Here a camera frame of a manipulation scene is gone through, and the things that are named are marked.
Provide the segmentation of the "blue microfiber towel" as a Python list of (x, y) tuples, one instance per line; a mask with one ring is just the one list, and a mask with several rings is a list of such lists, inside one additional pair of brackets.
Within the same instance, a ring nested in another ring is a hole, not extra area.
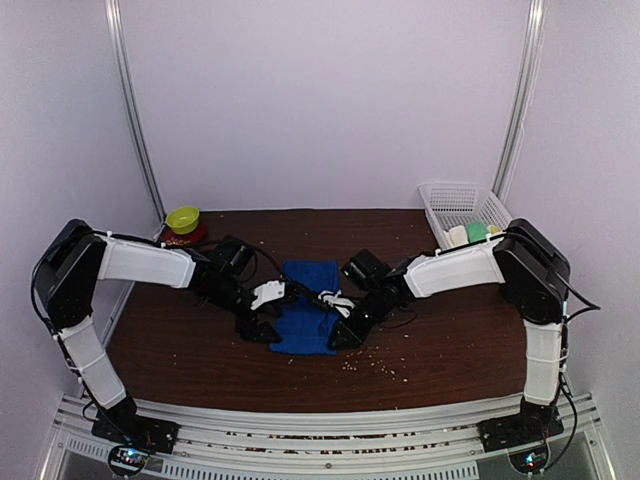
[[(328, 291), (337, 293), (339, 288), (338, 266), (330, 261), (286, 261), (283, 272), (316, 294)], [(279, 343), (271, 343), (269, 350), (286, 355), (328, 355), (336, 351), (328, 348), (329, 337), (339, 314), (335, 310), (324, 312), (311, 305), (304, 296), (282, 308), (282, 316), (276, 321)]]

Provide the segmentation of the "white towel with blue emblem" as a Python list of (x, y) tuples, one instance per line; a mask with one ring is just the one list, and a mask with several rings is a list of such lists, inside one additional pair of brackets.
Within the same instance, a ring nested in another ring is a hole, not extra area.
[(445, 232), (450, 247), (464, 246), (469, 243), (466, 228), (463, 225), (457, 225)]

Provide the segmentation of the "white perforated plastic basket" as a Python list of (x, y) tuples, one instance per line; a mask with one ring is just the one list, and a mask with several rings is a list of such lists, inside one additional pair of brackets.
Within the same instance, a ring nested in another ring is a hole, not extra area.
[(502, 202), (488, 188), (465, 183), (431, 183), (417, 188), (426, 219), (438, 246), (451, 248), (447, 233), (459, 225), (481, 221), (501, 230), (512, 221)]

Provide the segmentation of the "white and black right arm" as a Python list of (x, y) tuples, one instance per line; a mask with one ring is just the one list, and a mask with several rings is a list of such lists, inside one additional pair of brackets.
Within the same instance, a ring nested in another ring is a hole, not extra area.
[(334, 351), (360, 347), (374, 327), (401, 307), (447, 292), (494, 286), (526, 335), (525, 383), (513, 433), (530, 442), (550, 428), (567, 353), (571, 267), (530, 221), (516, 218), (483, 240), (417, 254), (395, 266), (363, 249), (342, 273), (364, 295), (332, 327), (327, 346)]

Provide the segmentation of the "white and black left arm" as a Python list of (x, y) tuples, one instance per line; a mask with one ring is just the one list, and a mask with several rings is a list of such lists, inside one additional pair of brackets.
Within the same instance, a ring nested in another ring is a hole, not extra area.
[(189, 290), (234, 314), (243, 339), (272, 343), (279, 337), (259, 321), (258, 310), (284, 298), (285, 281), (244, 287), (238, 276), (252, 253), (252, 247), (233, 237), (224, 238), (212, 252), (199, 253), (96, 231), (72, 219), (42, 255), (32, 274), (34, 305), (44, 310), (42, 321), (97, 405), (106, 429), (121, 443), (137, 442), (144, 424), (93, 325), (97, 283), (122, 280)]

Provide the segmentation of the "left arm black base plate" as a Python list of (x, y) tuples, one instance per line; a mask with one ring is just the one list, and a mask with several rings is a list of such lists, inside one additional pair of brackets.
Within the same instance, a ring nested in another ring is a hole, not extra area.
[(91, 428), (93, 436), (112, 443), (133, 446), (150, 453), (171, 454), (179, 425), (175, 422), (136, 416), (131, 426), (116, 427), (107, 419), (98, 418)]

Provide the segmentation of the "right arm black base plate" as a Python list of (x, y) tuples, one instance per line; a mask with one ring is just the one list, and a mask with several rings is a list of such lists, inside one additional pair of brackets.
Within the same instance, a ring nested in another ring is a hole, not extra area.
[(560, 418), (543, 425), (539, 419), (525, 420), (520, 414), (483, 420), (477, 427), (486, 453), (541, 442), (564, 432)]

